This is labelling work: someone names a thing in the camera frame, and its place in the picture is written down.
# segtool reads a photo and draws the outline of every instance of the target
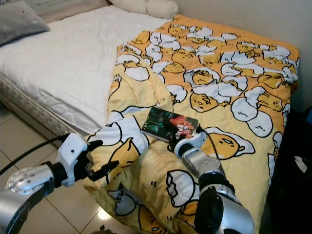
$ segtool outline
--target cushion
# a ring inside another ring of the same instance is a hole
[[[0,45],[49,30],[49,26],[24,1],[0,6]]]
[[[109,5],[107,0],[26,0],[46,22],[54,22]]]
[[[179,13],[175,2],[169,0],[110,0],[116,7],[140,14],[172,19]]]

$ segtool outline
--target book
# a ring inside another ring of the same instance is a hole
[[[171,137],[191,138],[196,133],[198,120],[152,107],[142,127],[142,132],[169,142]]]

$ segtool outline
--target wall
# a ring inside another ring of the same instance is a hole
[[[174,0],[180,12],[296,45],[301,52],[299,89],[292,107],[312,105],[312,0]]]

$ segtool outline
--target comforter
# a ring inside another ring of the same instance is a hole
[[[152,106],[199,120],[227,179],[258,232],[299,51],[287,43],[177,15],[117,49],[108,123],[88,141],[94,170],[118,160],[85,188],[112,216],[138,230],[196,233],[198,180],[166,142],[140,130]],[[215,157],[207,140],[201,148]]]

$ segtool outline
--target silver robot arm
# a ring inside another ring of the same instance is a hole
[[[253,234],[253,218],[236,198],[220,160],[200,150],[207,136],[206,132],[200,132],[174,147],[175,155],[198,177],[200,194],[195,229],[199,234]]]
[[[86,154],[102,145],[102,141],[86,142],[78,134],[70,134],[58,150],[56,162],[25,168],[12,174],[0,192],[0,234],[17,234],[29,211],[45,196],[61,185],[70,187],[75,181],[89,177],[95,181],[108,174],[119,162],[114,161],[94,172],[89,170]]]

